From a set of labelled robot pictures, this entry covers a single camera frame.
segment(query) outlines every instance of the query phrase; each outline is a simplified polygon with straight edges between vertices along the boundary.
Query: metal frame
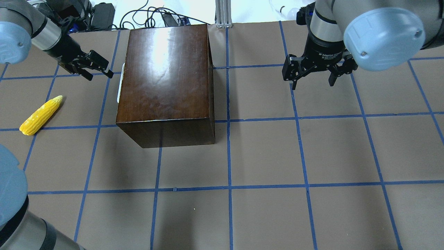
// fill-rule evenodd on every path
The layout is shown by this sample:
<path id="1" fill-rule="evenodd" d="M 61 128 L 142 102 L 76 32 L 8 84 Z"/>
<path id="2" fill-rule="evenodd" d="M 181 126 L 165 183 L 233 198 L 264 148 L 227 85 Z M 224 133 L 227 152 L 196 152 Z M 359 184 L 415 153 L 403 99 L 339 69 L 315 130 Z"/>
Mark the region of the metal frame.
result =
<path id="1" fill-rule="evenodd" d="M 231 28 L 231 0 L 216 0 L 216 26 L 218 28 Z"/>

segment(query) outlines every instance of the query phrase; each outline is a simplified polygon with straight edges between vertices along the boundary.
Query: wooden box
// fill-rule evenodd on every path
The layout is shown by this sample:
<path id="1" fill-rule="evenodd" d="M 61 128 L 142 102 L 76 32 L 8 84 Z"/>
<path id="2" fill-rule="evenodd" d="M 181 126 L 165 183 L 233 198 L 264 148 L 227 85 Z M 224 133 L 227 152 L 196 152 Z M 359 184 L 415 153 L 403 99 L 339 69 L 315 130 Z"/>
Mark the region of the wooden box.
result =
<path id="1" fill-rule="evenodd" d="M 116 124 L 142 148 L 214 144 L 207 26 L 131 30 Z"/>

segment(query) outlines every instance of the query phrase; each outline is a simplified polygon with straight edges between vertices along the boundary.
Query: blue tape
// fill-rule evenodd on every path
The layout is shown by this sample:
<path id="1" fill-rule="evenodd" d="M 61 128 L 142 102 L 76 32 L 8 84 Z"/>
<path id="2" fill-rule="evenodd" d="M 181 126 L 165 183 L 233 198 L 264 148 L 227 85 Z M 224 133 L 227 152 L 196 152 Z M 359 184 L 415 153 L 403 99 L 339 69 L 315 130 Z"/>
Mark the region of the blue tape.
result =
<path id="1" fill-rule="evenodd" d="M 0 81 L 4 78 L 4 75 L 5 75 L 5 73 L 6 73 L 6 69 L 8 68 L 8 65 L 9 65 L 9 63 L 7 63 L 7 64 L 4 66 L 4 68 L 3 68 L 3 72 L 1 73 L 1 76 L 0 76 Z"/>
<path id="2" fill-rule="evenodd" d="M 347 183 L 316 183 L 310 187 L 355 187 L 355 186 L 377 186 L 380 182 L 347 182 Z"/>
<path id="3" fill-rule="evenodd" d="M 246 68 L 264 68 L 264 67 L 282 67 L 283 64 L 264 64 L 264 65 L 241 65 L 241 66 L 226 66 L 214 67 L 213 69 L 246 69 Z"/>
<path id="4" fill-rule="evenodd" d="M 399 114 L 366 114 L 366 117 L 393 117 L 393 116 L 423 116 L 429 115 L 427 112 L 419 112 L 419 113 L 399 113 Z"/>
<path id="5" fill-rule="evenodd" d="M 54 81 L 56 79 L 56 75 L 57 75 L 58 71 L 59 71 L 59 65 L 57 65 L 57 67 L 55 68 L 54 75 L 51 76 L 52 82 L 51 82 L 51 85 L 49 86 L 49 90 L 48 90 L 48 94 L 46 95 L 45 102 L 47 102 L 49 100 L 49 96 L 51 95 L 52 87 L 54 86 Z M 28 155 L 26 156 L 25 164 L 23 165 L 23 171 L 26 171 L 26 169 L 28 167 L 29 158 L 31 157 L 32 150 L 34 149 L 34 144 L 36 143 L 36 138 L 37 138 L 37 134 L 34 134 L 34 136 L 32 138 L 32 142 L 31 142 L 31 146 L 29 147 Z"/>
<path id="6" fill-rule="evenodd" d="M 422 180 L 422 181 L 385 181 L 384 185 L 419 185 L 419 184 L 442 184 L 444 180 Z M 353 186 L 378 186 L 381 182 L 346 182 L 346 183 L 313 183 L 310 187 L 353 187 Z M 242 190 L 242 189 L 283 189 L 283 188 L 306 188 L 305 184 L 277 184 L 277 185 L 235 185 L 235 186 L 208 186 L 189 188 L 142 188 L 142 189 L 114 189 L 114 190 L 88 190 L 88 194 L 119 194 L 119 193 L 149 193 L 149 192 L 193 192 L 212 190 Z M 60 191 L 29 191 L 28 194 L 83 194 L 83 190 L 60 190 Z"/>
<path id="7" fill-rule="evenodd" d="M 29 191 L 28 194 L 83 194 L 83 190 Z"/>
<path id="8" fill-rule="evenodd" d="M 112 61 L 111 61 L 111 68 L 114 65 L 115 55 L 117 53 L 117 46 L 119 45 L 119 38 L 120 38 L 120 31 L 118 31 L 118 33 L 117 33 L 117 39 L 115 42 L 114 53 L 113 53 L 113 57 L 112 57 Z M 94 146 L 92 148 L 91 160 L 90 160 L 88 173 L 87 173 L 87 177 L 86 177 L 86 181 L 85 181 L 85 188 L 83 189 L 83 196 L 82 196 L 82 202 L 80 204 L 79 216 L 77 218 L 77 225 L 75 227 L 74 241 L 77 241 L 77 237 L 79 236 L 80 223 L 82 221 L 83 208 L 85 206 L 85 199 L 86 199 L 86 195 L 87 195 L 87 191 L 88 191 L 89 179 L 91 177 L 92 166 L 94 163 L 95 151 L 97 149 L 97 143 L 99 141 L 100 128 L 102 125 L 103 111 L 105 110 L 105 102 L 107 99 L 109 83 L 110 83 L 110 79 L 108 78 L 107 85 L 105 87 L 105 93 L 103 95 L 102 108 L 100 110 L 100 117 L 99 117 L 99 124 L 98 124 L 98 128 L 97 128 L 97 133 L 95 135 Z"/>
<path id="9" fill-rule="evenodd" d="M 244 122 L 244 121 L 288 121 L 294 120 L 294 117 L 276 117 L 276 118 L 251 118 L 251 119 L 233 119 L 230 122 Z"/>
<path id="10" fill-rule="evenodd" d="M 283 42 L 284 49 L 285 49 L 285 56 L 287 56 L 287 46 L 286 46 L 286 42 L 285 42 L 284 29 L 282 28 L 282 22 L 279 22 L 279 27 L 281 28 L 281 36 L 282 36 L 282 42 Z M 291 83 L 289 84 L 289 90 L 291 93 L 291 101 L 293 104 L 294 117 L 299 117 L 297 115 L 296 102 L 294 99 L 294 92 L 291 89 Z M 314 228 L 313 210 L 311 207 L 311 197 L 310 197 L 310 186 L 309 186 L 309 181 L 308 181 L 308 176 L 307 176 L 307 168 L 305 165 L 304 148 L 302 146 L 302 138 L 301 138 L 301 129 L 299 126 L 299 119 L 295 118 L 294 120 L 296 121 L 297 140 L 299 143 L 299 152 L 301 154 L 302 171 L 304 173 L 304 184 L 305 184 L 305 188 L 306 188 L 307 206 L 308 206 L 308 213 L 309 213 L 309 220 L 310 220 L 311 235 L 313 238 L 313 247 L 314 247 L 314 250 L 317 250 L 316 231 Z"/>
<path id="11" fill-rule="evenodd" d="M 19 131 L 19 128 L 15 128 L 15 129 L 0 129 L 0 131 Z"/>
<path id="12" fill-rule="evenodd" d="M 284 45 L 285 56 L 287 56 L 288 55 L 287 43 L 285 42 L 284 28 L 282 27 L 282 22 L 281 21 L 279 21 L 279 28 L 281 29 L 282 43 Z"/>
<path id="13" fill-rule="evenodd" d="M 418 85 L 419 90 L 421 91 L 421 95 L 424 98 L 424 102 L 427 105 L 428 111 L 430 112 L 429 114 L 432 116 L 433 122 L 435 123 L 435 127 L 436 130 L 438 131 L 438 134 L 441 138 L 441 142 L 444 144 L 444 136 L 443 133 L 441 131 L 441 128 L 438 124 L 438 121 L 436 120 L 435 114 L 432 111 L 432 107 L 430 106 L 429 101 L 427 100 L 427 97 L 425 96 L 425 92 L 422 89 L 421 83 L 419 82 L 418 76 L 415 73 L 415 70 L 413 69 L 412 63 L 410 61 L 408 61 L 408 66 L 410 67 L 410 70 L 412 71 L 413 77 L 415 78 L 416 84 Z"/>
<path id="14" fill-rule="evenodd" d="M 39 78 L 53 78 L 54 76 L 35 76 L 35 77 L 5 77 L 3 80 L 23 80 L 23 79 L 39 79 Z"/>
<path id="15" fill-rule="evenodd" d="M 444 56 L 410 58 L 410 61 L 417 61 L 417 60 L 441 60 L 441 59 L 444 59 Z"/>
<path id="16" fill-rule="evenodd" d="M 109 124 L 109 125 L 101 125 L 101 128 L 117 128 L 118 126 L 116 124 Z"/>
<path id="17" fill-rule="evenodd" d="M 162 147 L 159 148 L 159 156 L 157 158 L 157 173 L 156 173 L 156 188 L 154 193 L 154 202 L 153 202 L 153 216 L 151 221 L 151 237 L 150 237 L 150 250 L 153 250 L 154 247 L 154 232 L 156 226 L 156 213 L 157 213 L 157 197 L 159 195 L 159 180 L 160 180 L 160 166 L 162 164 Z"/>
<path id="18" fill-rule="evenodd" d="M 57 129 L 96 129 L 97 125 L 86 125 L 86 126 L 61 126 L 61 127 L 44 127 L 42 130 L 57 130 Z"/>
<path id="19" fill-rule="evenodd" d="M 226 140 L 227 140 L 227 171 L 228 171 L 228 187 L 231 188 L 231 142 L 230 142 L 230 47 L 228 39 L 228 28 L 225 29 L 225 52 L 226 52 Z M 230 250 L 234 249 L 233 242 L 233 195 L 231 189 L 228 191 L 228 221 L 230 229 Z"/>
<path id="20" fill-rule="evenodd" d="M 387 190 L 385 188 L 384 178 L 382 177 L 382 172 L 381 172 L 381 168 L 379 166 L 378 157 L 376 155 L 375 145 L 373 144 L 372 135 L 370 133 L 369 124 L 367 122 L 366 114 L 364 112 L 364 107 L 362 106 L 361 97 L 359 96 L 359 92 L 358 92 L 358 88 L 357 88 L 357 85 L 356 85 L 355 77 L 354 77 L 353 73 L 351 73 L 350 76 L 352 78 L 353 87 L 355 89 L 356 97 L 358 99 L 359 108 L 361 109 L 362 118 L 364 120 L 364 125 L 365 125 L 365 130 L 367 131 L 367 136 L 369 137 L 370 147 L 372 148 L 373 158 L 375 160 L 376 169 L 378 171 L 379 180 L 381 182 L 382 192 L 384 194 L 385 203 L 387 205 L 387 210 L 388 210 L 388 215 L 390 217 L 390 222 L 392 223 L 392 228 L 393 228 L 393 232 L 395 234 L 396 243 L 398 245 L 398 249 L 401 250 L 402 249 L 401 240 L 399 238 L 398 229 L 396 227 L 395 219 L 393 217 L 392 207 L 390 205 L 389 196 L 387 195 Z"/>
<path id="21" fill-rule="evenodd" d="M 362 117 L 362 115 L 336 115 L 336 116 L 307 116 L 307 117 L 299 117 L 299 120 L 304 119 L 333 119 L 333 118 L 353 118 L 353 117 Z"/>

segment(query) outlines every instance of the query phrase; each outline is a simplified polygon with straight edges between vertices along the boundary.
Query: corn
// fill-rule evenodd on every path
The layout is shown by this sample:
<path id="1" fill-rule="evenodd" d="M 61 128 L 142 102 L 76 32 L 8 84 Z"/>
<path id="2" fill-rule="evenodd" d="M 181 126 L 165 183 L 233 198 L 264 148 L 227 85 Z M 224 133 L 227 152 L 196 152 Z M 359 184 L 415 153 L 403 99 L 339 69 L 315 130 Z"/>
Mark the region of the corn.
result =
<path id="1" fill-rule="evenodd" d="M 58 96 L 43 104 L 20 126 L 20 131 L 24 135 L 35 134 L 58 109 L 62 99 L 63 96 Z"/>

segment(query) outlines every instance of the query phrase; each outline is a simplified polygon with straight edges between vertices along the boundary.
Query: robotic arm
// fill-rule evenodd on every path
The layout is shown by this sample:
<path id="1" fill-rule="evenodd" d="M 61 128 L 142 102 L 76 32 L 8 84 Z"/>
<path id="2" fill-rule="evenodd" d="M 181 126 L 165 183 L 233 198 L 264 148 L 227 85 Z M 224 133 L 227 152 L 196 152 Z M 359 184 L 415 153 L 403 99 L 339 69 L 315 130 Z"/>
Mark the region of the robotic arm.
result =
<path id="1" fill-rule="evenodd" d="M 294 90 L 302 77 L 329 70 L 333 86 L 358 65 L 369 71 L 400 65 L 444 44 L 443 6 L 443 0 L 316 0 L 297 14 L 309 33 L 303 55 L 285 59 L 283 79 Z"/>
<path id="2" fill-rule="evenodd" d="M 28 56 L 31 43 L 57 60 L 71 74 L 80 74 L 88 80 L 94 69 L 108 78 L 108 61 L 94 50 L 84 53 L 68 31 L 75 19 L 66 18 L 56 25 L 25 0 L 0 0 L 0 63 L 16 64 Z"/>

